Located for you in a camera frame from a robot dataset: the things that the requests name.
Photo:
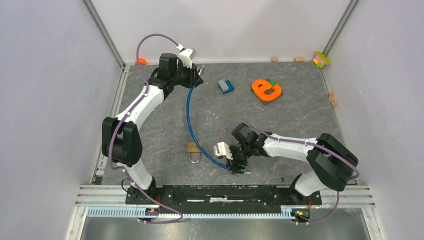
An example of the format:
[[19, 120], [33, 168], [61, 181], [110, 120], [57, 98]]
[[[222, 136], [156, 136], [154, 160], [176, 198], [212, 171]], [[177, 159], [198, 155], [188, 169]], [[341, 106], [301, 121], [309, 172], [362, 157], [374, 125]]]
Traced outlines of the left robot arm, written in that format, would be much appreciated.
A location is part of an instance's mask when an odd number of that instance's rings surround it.
[[139, 188], [137, 196], [145, 204], [156, 200], [157, 190], [154, 188], [154, 178], [141, 160], [143, 146], [140, 128], [176, 86], [190, 89], [204, 82], [193, 63], [195, 55], [193, 48], [183, 48], [179, 54], [161, 54], [158, 67], [131, 105], [117, 116], [106, 117], [102, 122], [102, 154], [114, 168], [128, 175], [131, 185]]

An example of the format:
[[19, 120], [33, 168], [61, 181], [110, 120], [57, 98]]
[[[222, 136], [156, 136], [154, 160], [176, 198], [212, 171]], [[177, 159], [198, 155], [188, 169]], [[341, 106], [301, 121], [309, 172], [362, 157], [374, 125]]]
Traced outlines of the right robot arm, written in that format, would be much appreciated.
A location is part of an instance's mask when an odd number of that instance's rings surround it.
[[257, 133], [240, 123], [231, 134], [238, 143], [216, 142], [214, 154], [219, 159], [226, 158], [226, 166], [233, 173], [243, 171], [252, 156], [283, 157], [310, 165], [311, 171], [300, 174], [290, 185], [288, 196], [295, 204], [302, 204], [325, 188], [342, 192], [350, 180], [359, 177], [358, 158], [329, 133], [295, 138], [267, 131]]

